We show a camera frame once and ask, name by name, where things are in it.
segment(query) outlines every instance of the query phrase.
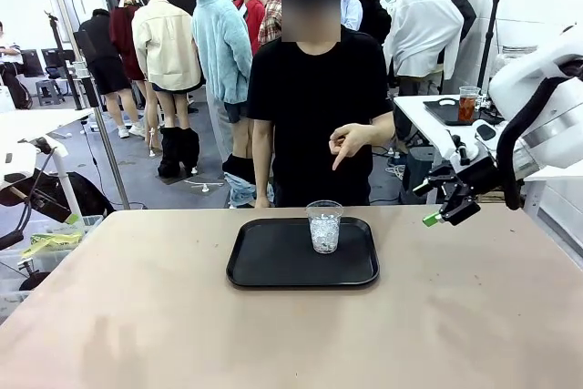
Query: black jacket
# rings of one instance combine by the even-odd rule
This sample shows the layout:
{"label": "black jacket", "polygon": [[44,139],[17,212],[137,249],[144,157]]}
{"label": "black jacket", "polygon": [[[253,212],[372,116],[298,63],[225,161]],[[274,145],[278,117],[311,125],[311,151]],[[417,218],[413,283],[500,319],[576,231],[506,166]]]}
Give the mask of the black jacket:
{"label": "black jacket", "polygon": [[96,12],[93,17],[81,24],[76,35],[77,43],[88,64],[108,56],[119,57],[118,50],[109,37],[109,12],[105,9]]}
{"label": "black jacket", "polygon": [[381,6],[379,0],[359,0],[363,6],[363,21],[359,32],[372,36],[379,44],[383,44],[391,32],[391,16]]}
{"label": "black jacket", "polygon": [[467,0],[451,1],[464,17],[464,26],[462,27],[462,40],[464,40],[465,36],[467,36],[467,33],[470,32],[470,29],[476,20],[476,12]]}

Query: hand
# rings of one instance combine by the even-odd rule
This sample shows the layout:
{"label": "hand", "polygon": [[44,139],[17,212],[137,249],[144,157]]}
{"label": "hand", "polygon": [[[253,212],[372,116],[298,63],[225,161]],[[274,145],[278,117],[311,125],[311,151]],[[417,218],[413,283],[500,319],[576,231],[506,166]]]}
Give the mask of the hand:
{"label": "hand", "polygon": [[371,125],[359,125],[351,123],[336,129],[330,136],[330,152],[336,155],[332,164],[332,170],[338,169],[338,165],[346,157],[354,157],[364,145],[370,144],[374,127]]}
{"label": "hand", "polygon": [[267,196],[259,196],[257,200],[255,200],[255,208],[256,209],[268,209],[271,206],[270,200],[267,199]]}

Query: glass of tea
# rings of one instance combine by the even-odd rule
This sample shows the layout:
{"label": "glass of tea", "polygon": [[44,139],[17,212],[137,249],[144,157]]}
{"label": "glass of tea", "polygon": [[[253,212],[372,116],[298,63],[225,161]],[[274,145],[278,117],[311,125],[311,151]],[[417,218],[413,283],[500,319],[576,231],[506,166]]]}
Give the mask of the glass of tea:
{"label": "glass of tea", "polygon": [[478,96],[480,96],[479,87],[459,88],[459,113],[457,118],[460,122],[471,122],[474,120]]}

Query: ice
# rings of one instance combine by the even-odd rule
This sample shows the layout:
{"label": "ice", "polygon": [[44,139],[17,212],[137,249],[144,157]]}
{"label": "ice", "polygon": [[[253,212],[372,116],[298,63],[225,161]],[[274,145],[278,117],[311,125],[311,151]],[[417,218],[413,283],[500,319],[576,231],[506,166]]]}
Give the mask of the ice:
{"label": "ice", "polygon": [[323,254],[336,251],[340,218],[331,215],[320,215],[310,219],[313,248]]}

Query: glass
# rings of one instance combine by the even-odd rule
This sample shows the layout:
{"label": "glass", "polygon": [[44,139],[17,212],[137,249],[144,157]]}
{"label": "glass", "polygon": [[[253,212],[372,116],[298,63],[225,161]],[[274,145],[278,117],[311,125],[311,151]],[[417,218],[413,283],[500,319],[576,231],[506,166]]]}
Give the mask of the glass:
{"label": "glass", "polygon": [[336,251],[343,206],[333,200],[317,200],[306,207],[306,213],[314,250],[320,254]]}
{"label": "glass", "polygon": [[480,88],[478,87],[459,88],[458,120],[462,122],[471,122],[474,120],[474,112],[476,111],[476,101],[478,96],[480,96]]}

